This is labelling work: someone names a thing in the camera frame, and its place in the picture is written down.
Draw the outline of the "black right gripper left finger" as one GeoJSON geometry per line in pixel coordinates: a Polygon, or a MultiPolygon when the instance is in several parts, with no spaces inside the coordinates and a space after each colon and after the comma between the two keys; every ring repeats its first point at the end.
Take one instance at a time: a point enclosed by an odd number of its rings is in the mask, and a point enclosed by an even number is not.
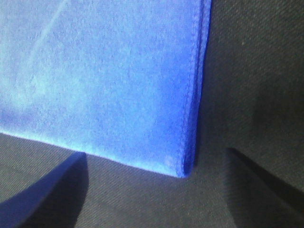
{"type": "Polygon", "coordinates": [[[87,155],[75,152],[0,204],[2,228],[73,228],[88,190],[87,155]]]}

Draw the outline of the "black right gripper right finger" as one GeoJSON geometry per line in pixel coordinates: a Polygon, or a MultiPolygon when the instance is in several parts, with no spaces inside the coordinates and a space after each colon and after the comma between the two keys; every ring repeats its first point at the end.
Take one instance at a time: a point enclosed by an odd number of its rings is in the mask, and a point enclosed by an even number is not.
{"type": "Polygon", "coordinates": [[[238,228],[304,226],[304,193],[234,148],[224,155],[224,197],[238,228]]]}

